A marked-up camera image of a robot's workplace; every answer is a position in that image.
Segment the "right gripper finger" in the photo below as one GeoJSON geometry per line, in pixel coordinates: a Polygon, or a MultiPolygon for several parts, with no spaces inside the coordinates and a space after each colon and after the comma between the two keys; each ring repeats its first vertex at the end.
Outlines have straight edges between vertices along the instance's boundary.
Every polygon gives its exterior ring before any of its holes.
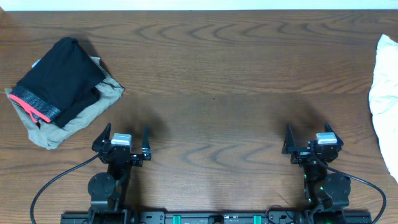
{"type": "Polygon", "coordinates": [[[333,142],[334,144],[340,146],[344,145],[343,140],[334,132],[334,130],[327,121],[325,122],[324,128],[325,128],[325,133],[330,133],[330,136],[333,135],[333,138],[330,138],[330,142],[333,142]]]}
{"type": "Polygon", "coordinates": [[[295,141],[291,126],[288,124],[285,131],[284,145],[281,154],[292,154],[295,149],[295,141]]]}

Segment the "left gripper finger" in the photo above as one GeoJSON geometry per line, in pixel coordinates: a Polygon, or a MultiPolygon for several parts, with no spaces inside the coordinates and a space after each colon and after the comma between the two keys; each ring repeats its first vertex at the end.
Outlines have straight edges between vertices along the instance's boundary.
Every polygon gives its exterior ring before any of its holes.
{"type": "Polygon", "coordinates": [[[142,135],[142,154],[145,161],[150,161],[152,159],[150,144],[149,144],[149,132],[147,126],[144,127],[142,135]]]}
{"type": "Polygon", "coordinates": [[[108,123],[102,133],[93,141],[91,149],[95,152],[102,152],[110,145],[111,123],[108,123]]]}

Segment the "white printed t-shirt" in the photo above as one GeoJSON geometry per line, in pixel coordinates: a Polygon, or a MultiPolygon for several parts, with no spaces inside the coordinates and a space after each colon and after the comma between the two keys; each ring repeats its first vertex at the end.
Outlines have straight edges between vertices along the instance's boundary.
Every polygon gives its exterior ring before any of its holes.
{"type": "Polygon", "coordinates": [[[397,42],[385,34],[377,43],[369,107],[382,157],[397,179],[397,42]]]}

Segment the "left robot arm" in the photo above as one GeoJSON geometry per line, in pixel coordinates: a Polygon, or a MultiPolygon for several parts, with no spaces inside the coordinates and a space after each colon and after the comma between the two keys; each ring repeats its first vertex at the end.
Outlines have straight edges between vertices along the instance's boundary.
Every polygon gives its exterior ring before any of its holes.
{"type": "Polygon", "coordinates": [[[91,196],[89,223],[139,223],[139,215],[124,204],[132,167],[141,167],[152,159],[148,128],[142,135],[140,153],[132,153],[132,136],[116,133],[110,136],[111,124],[93,141],[92,150],[97,153],[106,172],[94,175],[88,183],[91,196]]]}

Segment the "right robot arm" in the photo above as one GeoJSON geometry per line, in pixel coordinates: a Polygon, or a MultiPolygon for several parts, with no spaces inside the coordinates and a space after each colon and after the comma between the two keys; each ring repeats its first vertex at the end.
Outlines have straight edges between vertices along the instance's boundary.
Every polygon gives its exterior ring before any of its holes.
{"type": "Polygon", "coordinates": [[[328,163],[338,157],[343,141],[325,123],[325,130],[306,146],[295,144],[292,128],[287,126],[282,154],[304,171],[304,196],[309,206],[291,218],[294,223],[345,223],[343,209],[349,205],[350,178],[331,171],[328,163]]]}

